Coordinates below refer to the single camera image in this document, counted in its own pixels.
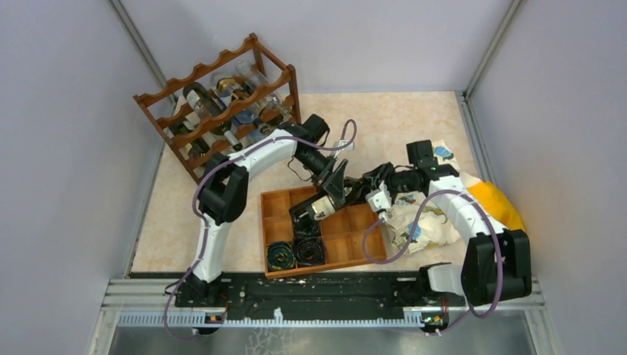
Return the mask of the rolled dark green tie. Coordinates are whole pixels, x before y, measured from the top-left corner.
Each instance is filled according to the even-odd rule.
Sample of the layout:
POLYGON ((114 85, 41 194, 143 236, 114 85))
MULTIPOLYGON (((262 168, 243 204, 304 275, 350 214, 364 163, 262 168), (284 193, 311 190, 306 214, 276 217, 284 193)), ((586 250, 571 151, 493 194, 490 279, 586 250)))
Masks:
POLYGON ((296 267, 292 246, 286 241, 270 243, 265 248, 268 271, 284 271, 296 267))

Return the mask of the dinosaur print white cloth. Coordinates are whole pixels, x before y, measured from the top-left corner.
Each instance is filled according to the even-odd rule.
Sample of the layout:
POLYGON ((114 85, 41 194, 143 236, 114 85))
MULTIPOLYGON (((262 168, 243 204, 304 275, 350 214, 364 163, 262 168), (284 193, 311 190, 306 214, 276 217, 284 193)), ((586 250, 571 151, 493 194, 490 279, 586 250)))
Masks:
POLYGON ((424 207, 418 225, 414 225, 416 212, 424 199, 425 195, 421 192, 400 193, 388 212, 389 219, 385 224, 388 239, 397 249, 402 249, 410 240, 406 250, 408 254, 461 239, 445 213, 432 201, 424 207))

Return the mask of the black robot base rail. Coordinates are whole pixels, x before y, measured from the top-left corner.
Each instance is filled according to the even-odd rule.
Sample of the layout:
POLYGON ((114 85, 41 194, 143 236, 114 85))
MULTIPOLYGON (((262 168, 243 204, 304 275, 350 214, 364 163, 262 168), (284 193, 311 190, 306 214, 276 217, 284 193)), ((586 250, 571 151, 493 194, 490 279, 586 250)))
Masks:
POLYGON ((228 272, 212 300, 178 284, 177 273, 111 280, 103 309, 123 327, 211 334, 236 328, 413 328, 436 331, 471 319, 456 294, 429 294, 415 271, 323 272, 270 280, 228 272))

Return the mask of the dark wine bottle grey label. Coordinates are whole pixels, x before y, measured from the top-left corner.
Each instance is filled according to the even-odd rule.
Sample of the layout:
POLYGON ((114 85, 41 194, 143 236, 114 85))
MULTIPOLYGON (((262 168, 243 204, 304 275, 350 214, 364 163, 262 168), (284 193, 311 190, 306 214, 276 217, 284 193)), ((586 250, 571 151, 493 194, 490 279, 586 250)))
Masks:
MULTIPOLYGON (((200 119, 209 118, 214 121, 215 117, 223 113, 221 106, 209 95, 205 87, 198 82, 193 82, 184 87, 183 96, 200 119)), ((238 152, 243 148, 243 144, 231 131, 231 126, 232 122, 229 118, 211 129, 210 132, 214 135, 223 136, 231 144, 233 150, 238 152)))

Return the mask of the clear glass bottle back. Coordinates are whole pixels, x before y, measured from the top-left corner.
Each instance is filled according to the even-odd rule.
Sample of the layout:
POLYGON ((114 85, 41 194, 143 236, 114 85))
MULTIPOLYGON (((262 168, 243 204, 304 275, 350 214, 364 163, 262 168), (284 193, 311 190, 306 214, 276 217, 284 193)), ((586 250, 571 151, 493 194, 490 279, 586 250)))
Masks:
MULTIPOLYGON (((236 65, 238 75, 244 80, 249 92, 253 93, 260 85, 268 86, 268 79, 248 60, 241 61, 236 65)), ((284 110, 282 99, 275 92, 272 92, 258 102, 261 108, 284 110)))

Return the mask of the yellow cloth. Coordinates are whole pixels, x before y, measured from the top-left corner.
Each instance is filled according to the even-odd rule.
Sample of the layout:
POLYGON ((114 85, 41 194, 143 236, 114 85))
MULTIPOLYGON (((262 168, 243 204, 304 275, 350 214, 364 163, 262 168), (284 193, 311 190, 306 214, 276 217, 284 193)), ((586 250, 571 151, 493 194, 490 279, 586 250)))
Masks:
POLYGON ((496 185, 491 182, 479 181, 467 189, 490 215, 509 230, 526 231, 518 210, 496 185))

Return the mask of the brown wooden wine rack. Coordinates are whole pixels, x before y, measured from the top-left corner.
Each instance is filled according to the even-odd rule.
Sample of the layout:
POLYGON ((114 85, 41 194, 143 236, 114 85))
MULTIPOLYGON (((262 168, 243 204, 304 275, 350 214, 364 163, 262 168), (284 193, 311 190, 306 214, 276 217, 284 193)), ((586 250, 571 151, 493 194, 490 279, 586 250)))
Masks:
POLYGON ((197 64, 160 92, 134 99, 195 183, 218 152, 238 151, 248 136, 301 121, 295 67, 253 33, 213 63, 197 64))

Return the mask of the dark wine bottle beige label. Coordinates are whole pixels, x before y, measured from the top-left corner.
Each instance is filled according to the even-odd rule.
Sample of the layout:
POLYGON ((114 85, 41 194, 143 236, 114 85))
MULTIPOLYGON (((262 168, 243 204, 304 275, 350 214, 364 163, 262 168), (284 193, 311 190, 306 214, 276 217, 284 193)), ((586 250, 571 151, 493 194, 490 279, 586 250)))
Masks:
POLYGON ((258 118, 266 117, 272 126, 278 126, 291 117, 291 111, 283 106, 283 100, 272 92, 251 104, 248 109, 258 118))

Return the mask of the rolled dark blue tie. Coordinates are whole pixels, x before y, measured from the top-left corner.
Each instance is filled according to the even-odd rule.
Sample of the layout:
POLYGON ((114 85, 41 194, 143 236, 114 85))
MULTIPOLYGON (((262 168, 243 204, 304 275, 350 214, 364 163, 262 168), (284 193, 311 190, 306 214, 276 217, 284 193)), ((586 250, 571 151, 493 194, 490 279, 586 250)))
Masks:
POLYGON ((298 267, 321 266, 326 263, 326 246, 321 237, 295 237, 292 250, 298 267))

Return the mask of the blue square glass bottle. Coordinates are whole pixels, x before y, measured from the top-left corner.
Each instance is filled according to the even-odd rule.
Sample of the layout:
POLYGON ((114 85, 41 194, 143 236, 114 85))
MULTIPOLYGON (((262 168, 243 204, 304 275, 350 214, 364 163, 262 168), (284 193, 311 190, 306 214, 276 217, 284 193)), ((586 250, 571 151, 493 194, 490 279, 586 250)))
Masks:
MULTIPOLYGON (((229 106, 229 104, 232 102, 232 96, 231 95, 218 96, 217 100, 218 100, 218 104, 223 109, 226 109, 229 106)), ((242 112, 237 113, 234 116, 234 119, 238 125, 253 124, 254 126, 256 126, 257 124, 262 123, 262 121, 260 120, 260 116, 254 113, 253 111, 251 111, 250 109, 244 109, 242 112)))

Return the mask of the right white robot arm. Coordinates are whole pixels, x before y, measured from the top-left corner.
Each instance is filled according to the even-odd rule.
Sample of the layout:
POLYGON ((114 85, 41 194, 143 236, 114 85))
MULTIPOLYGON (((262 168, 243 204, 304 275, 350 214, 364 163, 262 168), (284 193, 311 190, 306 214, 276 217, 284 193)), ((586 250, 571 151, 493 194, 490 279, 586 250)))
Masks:
POLYGON ((445 293, 465 297, 471 306, 527 297, 532 292, 529 238, 522 229, 510 229, 496 220, 473 197, 456 168, 440 163, 430 140, 406 145, 409 169, 398 171, 385 163, 364 173, 352 186, 348 200, 364 200, 383 221, 400 193, 421 192, 442 210, 466 243, 461 265, 438 263, 420 272, 425 279, 416 294, 435 305, 445 293))

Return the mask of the wooden compartment tray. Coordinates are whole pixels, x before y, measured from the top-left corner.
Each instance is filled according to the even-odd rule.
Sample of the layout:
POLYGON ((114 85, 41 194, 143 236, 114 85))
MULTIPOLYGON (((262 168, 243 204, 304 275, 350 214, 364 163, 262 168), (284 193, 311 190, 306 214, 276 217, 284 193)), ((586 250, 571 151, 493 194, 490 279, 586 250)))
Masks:
POLYGON ((316 192, 312 186, 263 192, 261 200, 262 245, 265 256, 265 275, 279 279, 312 274, 320 271, 361 266, 370 261, 364 256, 362 240, 365 232, 376 222, 376 214, 367 204, 348 206, 319 222, 321 238, 326 246, 326 263, 321 266, 298 267, 284 271, 268 271, 265 248, 277 241, 293 245, 292 219, 288 210, 311 197, 316 192))

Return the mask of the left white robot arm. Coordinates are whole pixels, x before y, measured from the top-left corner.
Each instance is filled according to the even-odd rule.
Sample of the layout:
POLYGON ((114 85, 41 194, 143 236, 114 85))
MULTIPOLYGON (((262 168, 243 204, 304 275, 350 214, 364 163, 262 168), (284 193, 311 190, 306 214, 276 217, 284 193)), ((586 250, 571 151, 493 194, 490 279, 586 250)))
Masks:
POLYGON ((192 199, 192 211, 200 218, 200 234, 194 262, 185 280, 195 283, 192 295, 204 306, 216 304, 222 287, 216 280, 223 273, 223 257, 232 223, 244 212, 249 183, 272 166, 289 159, 299 161, 312 174, 318 192, 311 202, 296 210, 298 220, 324 220, 346 206, 345 170, 347 160, 338 160, 342 150, 352 148, 357 133, 356 122, 345 122, 346 132, 334 146, 322 146, 319 140, 328 125, 318 115, 303 124, 281 123, 269 136, 230 155, 217 153, 192 199))

